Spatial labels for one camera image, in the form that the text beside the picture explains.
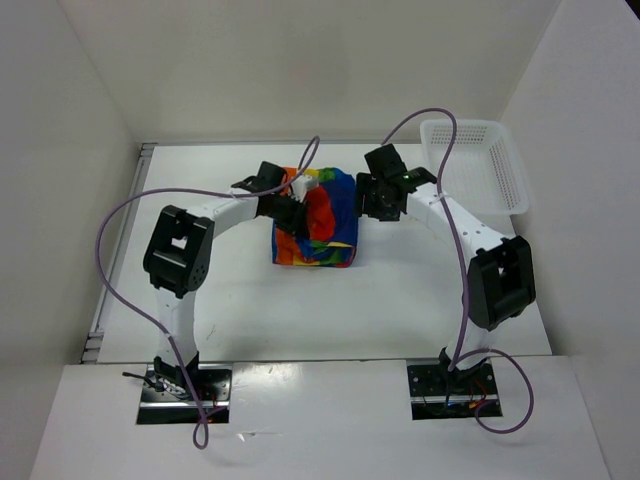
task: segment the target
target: white plastic basket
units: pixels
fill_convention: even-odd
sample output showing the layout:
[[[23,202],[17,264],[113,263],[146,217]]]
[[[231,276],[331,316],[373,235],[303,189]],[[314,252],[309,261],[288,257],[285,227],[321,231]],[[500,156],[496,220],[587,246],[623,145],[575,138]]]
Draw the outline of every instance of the white plastic basket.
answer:
[[[426,120],[420,137],[428,169],[437,175],[451,140],[449,120]],[[458,120],[443,189],[471,213],[516,215],[529,208],[522,159],[509,130],[498,122]]]

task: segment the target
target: white backdrop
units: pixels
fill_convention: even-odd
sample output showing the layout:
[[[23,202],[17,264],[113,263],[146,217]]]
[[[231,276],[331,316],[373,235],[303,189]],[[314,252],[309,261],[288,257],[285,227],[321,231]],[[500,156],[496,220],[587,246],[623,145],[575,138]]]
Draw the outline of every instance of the white backdrop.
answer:
[[[565,0],[502,121],[529,174],[540,311],[572,354],[613,478],[640,478],[640,22],[624,0]]]
[[[498,119],[557,2],[60,0],[135,137],[172,142]]]
[[[93,236],[137,147],[56,2],[0,2],[0,87],[0,478],[22,480],[80,359]]]

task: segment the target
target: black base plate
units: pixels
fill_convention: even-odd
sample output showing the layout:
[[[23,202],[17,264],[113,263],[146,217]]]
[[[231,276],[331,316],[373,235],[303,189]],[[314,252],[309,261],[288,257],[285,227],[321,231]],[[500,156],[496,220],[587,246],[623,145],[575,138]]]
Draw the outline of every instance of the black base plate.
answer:
[[[480,417],[502,416],[493,368],[489,362],[468,380],[449,388],[437,362],[407,362],[407,378],[413,420],[473,417],[475,407],[483,398],[496,402],[480,410]]]
[[[153,366],[147,375],[153,380]],[[209,423],[229,423],[231,400],[231,366],[200,364],[197,374],[198,395],[206,410],[215,405],[223,408],[209,418]],[[176,423],[197,423],[198,410],[190,396],[177,398],[169,392],[158,392],[146,383],[140,395],[138,425],[169,425]]]

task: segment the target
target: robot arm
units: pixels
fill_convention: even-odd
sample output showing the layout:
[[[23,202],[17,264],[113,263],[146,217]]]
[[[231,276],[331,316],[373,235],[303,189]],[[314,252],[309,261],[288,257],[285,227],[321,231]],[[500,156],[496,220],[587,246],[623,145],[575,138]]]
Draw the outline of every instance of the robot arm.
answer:
[[[365,155],[370,173],[357,179],[357,215],[398,221],[400,213],[424,224],[453,246],[451,227],[436,187],[436,177],[424,168],[408,171],[393,145]],[[535,300],[531,248],[522,237],[507,239],[447,198],[462,242],[469,283],[469,319],[460,354],[493,344],[495,329],[516,317]],[[451,339],[440,355],[448,366],[458,341]],[[456,365],[459,372],[473,369],[485,355],[472,355]]]
[[[196,291],[209,273],[213,240],[259,215],[273,218],[286,232],[306,232],[304,200],[306,192],[314,187],[314,179],[299,177],[288,195],[247,196],[281,185],[285,176],[284,169],[263,162],[258,175],[234,184],[228,197],[188,210],[169,205],[160,213],[143,266],[156,289],[159,321],[171,333],[192,378],[197,378],[199,361],[193,331]],[[176,396],[186,395],[186,379],[162,332],[154,371],[165,390]]]

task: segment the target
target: colorful cloth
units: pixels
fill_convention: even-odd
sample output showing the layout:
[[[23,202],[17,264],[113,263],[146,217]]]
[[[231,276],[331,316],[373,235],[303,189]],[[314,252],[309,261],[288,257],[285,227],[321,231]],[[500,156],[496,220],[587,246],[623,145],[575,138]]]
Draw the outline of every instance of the colorful cloth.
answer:
[[[289,177],[295,168],[285,168]],[[338,168],[307,169],[319,186],[307,192],[309,238],[298,238],[273,226],[273,263],[348,267],[356,255],[358,218],[354,215],[356,184]]]

